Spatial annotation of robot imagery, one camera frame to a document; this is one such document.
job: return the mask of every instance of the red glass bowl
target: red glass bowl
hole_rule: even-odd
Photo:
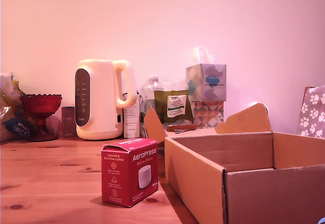
[[[21,105],[31,116],[38,119],[38,130],[29,138],[30,142],[43,142],[57,139],[46,128],[46,118],[53,115],[60,107],[60,94],[24,94],[20,96]]]

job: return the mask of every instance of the wood grain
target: wood grain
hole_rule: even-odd
[[[132,208],[101,198],[105,141],[23,141],[1,145],[1,223],[197,223],[165,179],[159,150],[159,190]]]

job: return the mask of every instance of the kettle handle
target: kettle handle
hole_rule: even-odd
[[[115,60],[113,61],[114,71],[117,76],[118,90],[115,91],[116,107],[126,108],[134,105],[137,100],[137,91],[135,88],[135,79],[133,74],[133,68],[127,60]],[[127,99],[123,101],[122,95],[122,78],[121,73],[125,72],[126,87],[127,87]]]

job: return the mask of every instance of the red box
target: red box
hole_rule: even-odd
[[[115,141],[102,149],[102,200],[131,207],[158,190],[158,143]]]

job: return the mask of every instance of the paw print pattern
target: paw print pattern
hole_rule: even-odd
[[[318,118],[319,122],[325,122],[325,112],[322,112]]]
[[[315,138],[323,139],[323,130],[319,130],[315,134]]]
[[[301,108],[301,112],[305,113],[306,111],[308,111],[308,105],[306,105],[306,103],[304,103],[302,108]]]
[[[316,89],[318,89],[319,87],[316,87],[316,88],[310,88],[308,91],[309,93],[313,93]]]
[[[317,104],[317,102],[318,102],[318,100],[319,100],[319,96],[318,95],[312,95],[311,97],[310,97],[310,102],[313,104],[313,105],[316,105]]]
[[[312,133],[312,134],[316,131],[316,124],[315,124],[315,123],[311,125],[309,131],[310,131],[310,133]]]
[[[300,125],[304,126],[304,127],[308,126],[309,125],[309,118],[306,118],[304,116],[302,119],[300,119]]]
[[[304,130],[304,131],[301,132],[300,135],[301,136],[309,136],[309,132],[308,132],[308,130]]]
[[[311,118],[315,119],[316,117],[318,117],[318,111],[316,111],[315,108],[312,109],[312,110],[310,111],[310,116],[311,116]]]
[[[320,98],[320,101],[323,105],[325,105],[325,93],[323,93],[323,96]]]

